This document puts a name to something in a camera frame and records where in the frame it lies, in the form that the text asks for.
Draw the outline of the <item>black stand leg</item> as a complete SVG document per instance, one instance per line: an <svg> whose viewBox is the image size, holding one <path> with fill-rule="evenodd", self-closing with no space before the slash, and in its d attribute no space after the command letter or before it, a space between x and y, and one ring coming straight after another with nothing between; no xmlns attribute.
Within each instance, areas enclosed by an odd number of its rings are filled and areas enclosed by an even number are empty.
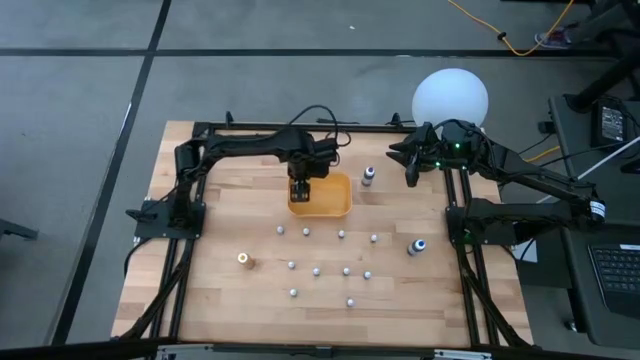
<svg viewBox="0 0 640 360"><path fill-rule="evenodd" d="M632 100L640 100L640 80L637 80L634 75L634 72L639 68L640 44L634 46L580 93L566 95L567 105L576 112L585 112L596 100L603 97L609 90L625 79L631 82L634 94Z"/></svg>

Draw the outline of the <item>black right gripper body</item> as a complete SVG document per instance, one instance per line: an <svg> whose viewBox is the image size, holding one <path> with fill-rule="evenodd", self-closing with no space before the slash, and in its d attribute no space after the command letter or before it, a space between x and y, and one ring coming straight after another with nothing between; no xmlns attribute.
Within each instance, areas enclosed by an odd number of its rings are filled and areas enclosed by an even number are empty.
<svg viewBox="0 0 640 360"><path fill-rule="evenodd" d="M428 122L419 126L406 138L406 142L417 144L416 152L406 152L414 156L414 161L405 167L405 179L408 186L416 186L421 171L431 171L439 167L444 152L444 143L438 138L436 128Z"/></svg>

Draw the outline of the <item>yellow plastic basket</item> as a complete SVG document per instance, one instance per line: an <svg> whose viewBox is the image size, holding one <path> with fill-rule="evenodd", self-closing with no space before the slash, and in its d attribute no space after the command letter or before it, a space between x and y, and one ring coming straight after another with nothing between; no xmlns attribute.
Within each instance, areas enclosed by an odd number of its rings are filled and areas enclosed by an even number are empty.
<svg viewBox="0 0 640 360"><path fill-rule="evenodd" d="M288 201L289 211L297 217L337 218L352 208L352 183L345 173L333 172L325 178L311 178L307 202Z"/></svg>

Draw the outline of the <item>grey furniture leg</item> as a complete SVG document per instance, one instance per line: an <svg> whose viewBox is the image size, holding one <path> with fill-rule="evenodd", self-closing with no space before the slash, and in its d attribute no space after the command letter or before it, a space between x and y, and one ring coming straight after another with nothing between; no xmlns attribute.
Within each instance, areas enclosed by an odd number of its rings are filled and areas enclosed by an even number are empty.
<svg viewBox="0 0 640 360"><path fill-rule="evenodd" d="M37 230L21 226L19 224L0 219L0 240L4 236L18 236L24 240L36 240L39 232Z"/></svg>

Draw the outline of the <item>white paper sheet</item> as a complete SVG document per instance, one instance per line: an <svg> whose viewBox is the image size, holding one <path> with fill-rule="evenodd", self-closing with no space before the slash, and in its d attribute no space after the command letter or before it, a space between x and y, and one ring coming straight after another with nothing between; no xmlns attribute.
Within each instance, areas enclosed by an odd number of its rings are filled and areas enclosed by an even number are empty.
<svg viewBox="0 0 640 360"><path fill-rule="evenodd" d="M529 239L521 244L510 247L511 254L518 261L530 263L538 262L537 242L535 239Z"/></svg>

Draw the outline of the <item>white globe lamp black base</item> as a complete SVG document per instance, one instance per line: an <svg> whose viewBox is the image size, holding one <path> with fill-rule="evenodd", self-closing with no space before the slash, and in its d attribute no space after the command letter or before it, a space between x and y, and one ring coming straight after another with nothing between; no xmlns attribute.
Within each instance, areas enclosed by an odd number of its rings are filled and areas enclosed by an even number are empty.
<svg viewBox="0 0 640 360"><path fill-rule="evenodd" d="M488 114L489 94L483 81L461 68L438 70L416 88L411 104L414 122L437 125L456 119L481 125Z"/></svg>

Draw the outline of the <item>black side desk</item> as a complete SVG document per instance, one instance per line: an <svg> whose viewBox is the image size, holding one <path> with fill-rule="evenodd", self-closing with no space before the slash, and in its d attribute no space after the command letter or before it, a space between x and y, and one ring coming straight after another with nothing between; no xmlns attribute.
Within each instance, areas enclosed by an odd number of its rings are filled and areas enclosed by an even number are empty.
<svg viewBox="0 0 640 360"><path fill-rule="evenodd" d="M550 98L549 106L562 153L569 155L591 149L592 110L572 110L565 96ZM565 165L566 172L576 177L607 155L604 150L578 155ZM640 245L640 174L623 173L621 167L626 163L618 156L584 178L596 185L605 201L605 223L592 232L565 229L561 234L578 330L599 346L640 350L640 320L613 313L605 306L588 251L590 245L597 244Z"/></svg>

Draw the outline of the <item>black laptop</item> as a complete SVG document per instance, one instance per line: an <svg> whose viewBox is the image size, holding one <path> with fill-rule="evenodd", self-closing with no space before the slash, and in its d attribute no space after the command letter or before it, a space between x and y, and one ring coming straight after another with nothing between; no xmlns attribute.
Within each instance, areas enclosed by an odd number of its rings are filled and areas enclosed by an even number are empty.
<svg viewBox="0 0 640 360"><path fill-rule="evenodd" d="M597 244L588 251L605 306L640 320L640 245Z"/></svg>

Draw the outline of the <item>white rod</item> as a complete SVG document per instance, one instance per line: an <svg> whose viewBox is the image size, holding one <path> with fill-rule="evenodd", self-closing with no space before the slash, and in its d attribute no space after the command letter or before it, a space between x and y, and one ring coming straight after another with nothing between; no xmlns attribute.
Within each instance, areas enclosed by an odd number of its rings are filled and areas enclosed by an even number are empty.
<svg viewBox="0 0 640 360"><path fill-rule="evenodd" d="M636 143L638 143L638 142L640 142L640 136L638 136L638 137L634 138L633 140L630 140L630 141L624 142L624 144L623 144L620 148L618 148L617 150L615 150L613 153L610 153L610 154L609 154L609 155L607 155L606 157L604 157L604 158L600 159L599 161L597 161L596 163L594 163L593 165L591 165L589 168L587 168L586 170L584 170L582 173L580 173L578 176L573 177L573 178L576 180L576 182L577 182L578 180L582 180L582 179L584 179L586 176L588 176L588 175L589 175L589 174L591 174L592 172L596 171L597 169L599 169L600 167L602 167L604 164L608 163L608 162L609 162L609 161L611 161L612 159L615 159L615 158L616 158L616 157L618 157L620 154L624 153L628 148L630 148L630 147L634 146L634 145L635 145ZM600 146L598 149L591 148L591 149L584 150L584 151L580 151L580 152L577 152L577 153L574 153L574 154L563 155L562 157L560 157L560 158L556 158L556 159L554 159L554 160L552 160L552 161L549 161L549 162L547 162L547 163L545 163L544 165L541 165L541 166L542 166L542 167L545 167L545 166L547 166L547 165L549 165L549 164L551 164L551 163L555 163L555 162L559 162L559 161L563 161L563 162L565 163L565 165L566 165L566 166L568 166L568 165L567 165L567 163L568 163L568 161L569 161L571 158L574 158L574 157L576 157L576 156L578 156L578 155L583 155L583 154L586 154L586 153L590 153L590 152L593 152L593 151L596 151L596 150L600 150L601 148L602 148L602 149L604 149L604 148L608 148L608 147L611 147L611 146L608 146L608 145L607 145L607 146ZM550 200L550 199L552 199L552 198L559 198L559 196L555 196L555 195L547 195L547 196L545 196L545 197L540 198L539 200L537 200L537 201L536 201L536 204L542 204L542 203L544 203L544 202L546 202L547 200Z"/></svg>

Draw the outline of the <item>black crossbar silver brackets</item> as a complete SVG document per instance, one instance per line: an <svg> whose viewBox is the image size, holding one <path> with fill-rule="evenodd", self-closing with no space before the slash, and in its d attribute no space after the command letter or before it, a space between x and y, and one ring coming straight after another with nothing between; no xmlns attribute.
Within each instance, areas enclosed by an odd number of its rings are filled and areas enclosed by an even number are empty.
<svg viewBox="0 0 640 360"><path fill-rule="evenodd" d="M467 349L399 348L331 345L265 345L240 343L180 343L173 338L112 339L104 342L49 345L0 350L0 360L132 360L168 355L179 350L208 352L305 355L318 359L341 356L419 357L427 360L624 360L622 358L478 345Z"/></svg>

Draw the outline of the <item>black power adapter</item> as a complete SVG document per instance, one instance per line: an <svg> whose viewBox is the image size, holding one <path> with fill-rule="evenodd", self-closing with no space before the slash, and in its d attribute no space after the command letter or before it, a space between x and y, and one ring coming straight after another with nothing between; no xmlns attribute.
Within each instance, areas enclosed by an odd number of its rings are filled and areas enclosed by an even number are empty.
<svg viewBox="0 0 640 360"><path fill-rule="evenodd" d="M591 126L593 147L619 144L626 140L627 120L618 102L601 99L594 103Z"/></svg>

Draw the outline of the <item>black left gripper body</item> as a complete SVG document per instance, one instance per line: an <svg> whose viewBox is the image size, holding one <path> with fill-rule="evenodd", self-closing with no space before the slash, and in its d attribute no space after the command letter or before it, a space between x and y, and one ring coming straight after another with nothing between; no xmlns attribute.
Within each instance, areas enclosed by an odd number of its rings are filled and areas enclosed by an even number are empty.
<svg viewBox="0 0 640 360"><path fill-rule="evenodd" d="M288 175L295 181L325 178L338 157L338 144L333 138L305 140L300 149L288 157Z"/></svg>

